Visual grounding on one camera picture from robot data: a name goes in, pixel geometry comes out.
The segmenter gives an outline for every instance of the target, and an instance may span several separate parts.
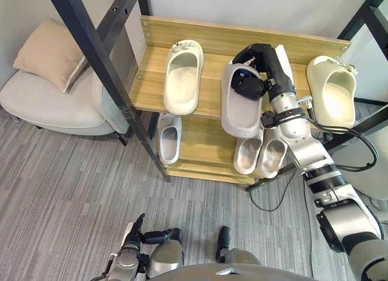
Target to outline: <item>white slipper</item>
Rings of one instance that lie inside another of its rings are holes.
[[[256,162],[263,143],[264,127],[260,124],[257,136],[253,138],[239,138],[236,142],[233,165],[237,172],[247,175],[256,168]]]
[[[256,171],[263,178],[273,178],[286,156],[287,145],[280,139],[277,127],[264,131],[263,145],[257,160]]]
[[[307,80],[317,122],[329,126],[353,126],[356,74],[353,66],[339,63],[329,56],[319,56],[309,63]]]
[[[161,113],[158,121],[159,158],[172,164],[178,160],[181,143],[182,121],[179,115]]]
[[[233,74],[247,70],[261,78],[257,70],[245,64],[228,64],[221,79],[221,124],[227,134],[238,138],[253,138],[260,127],[261,102],[237,94],[231,85]]]
[[[204,52],[194,40],[174,44],[167,56],[163,103],[177,115],[192,113],[198,105]]]

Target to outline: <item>shoe rack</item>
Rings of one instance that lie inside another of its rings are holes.
[[[235,27],[206,22],[142,16],[147,48],[129,92],[138,110],[167,112],[163,105],[166,57],[172,44],[183,39],[198,41],[204,51],[198,107],[182,116],[179,160],[167,164],[168,175],[254,184],[260,175],[239,174],[233,167],[236,138],[221,126],[221,75],[225,65],[249,44],[283,44],[290,60],[296,96],[310,94],[306,79],[307,64],[316,56],[341,56],[350,42],[321,36],[301,35],[272,30]],[[268,95],[263,98],[263,112],[272,110]]]

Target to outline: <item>black cable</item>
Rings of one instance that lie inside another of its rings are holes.
[[[288,183],[287,183],[287,185],[286,185],[286,188],[284,189],[283,195],[282,195],[282,197],[281,197],[281,199],[280,199],[280,202],[279,202],[279,204],[278,204],[275,208],[273,208],[273,209],[265,209],[265,208],[262,208],[262,207],[258,206],[258,205],[256,204],[256,202],[253,200],[253,198],[252,198],[252,190],[250,190],[250,191],[249,191],[249,196],[250,196],[250,199],[251,199],[253,205],[255,205],[258,209],[263,210],[263,211],[266,211],[266,212],[273,212],[273,211],[277,210],[277,209],[280,207],[281,203],[283,202],[283,199],[284,199],[284,196],[285,196],[285,194],[286,194],[287,188],[289,187],[289,185],[290,185],[290,183],[291,183],[291,180],[292,180],[293,177],[295,176],[295,173],[296,173],[296,170],[293,172],[293,174],[292,174],[290,180],[288,181]]]
[[[369,148],[370,152],[373,155],[373,162],[367,163],[363,167],[346,166],[343,164],[336,164],[336,167],[338,169],[341,169],[344,171],[349,171],[349,172],[362,172],[362,171],[368,170],[368,169],[372,168],[374,165],[376,165],[377,160],[378,160],[378,152],[377,152],[375,146],[369,140],[367,140],[360,132],[358,132],[355,129],[351,129],[351,128],[343,127],[343,126],[322,125],[322,124],[319,124],[316,121],[312,120],[310,117],[307,117],[304,115],[291,117],[291,118],[282,120],[279,122],[279,124],[282,124],[282,123],[285,123],[285,122],[288,122],[291,120],[295,120],[295,119],[300,119],[300,118],[306,119],[307,121],[311,122],[312,124],[314,124],[318,129],[320,129],[323,132],[327,132],[327,133],[331,133],[331,134],[349,134],[353,137],[358,137]]]
[[[312,236],[312,232],[311,232],[311,222],[310,222],[309,208],[307,206],[307,200],[306,200],[306,186],[305,186],[304,182],[302,182],[302,185],[303,185],[304,205],[306,206],[307,218],[309,219],[309,230],[310,230],[310,270],[311,270],[312,279],[314,279],[314,271],[313,271],[313,236]]]

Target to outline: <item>beige cushion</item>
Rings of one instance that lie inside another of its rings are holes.
[[[66,92],[86,63],[69,30],[48,19],[26,40],[13,67],[45,78]]]

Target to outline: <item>pair of slippers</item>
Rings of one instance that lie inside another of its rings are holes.
[[[277,128],[264,130],[261,125],[256,137],[237,139],[233,165],[244,175],[256,169],[260,178],[273,178],[278,174],[286,151],[287,145],[280,139]]]

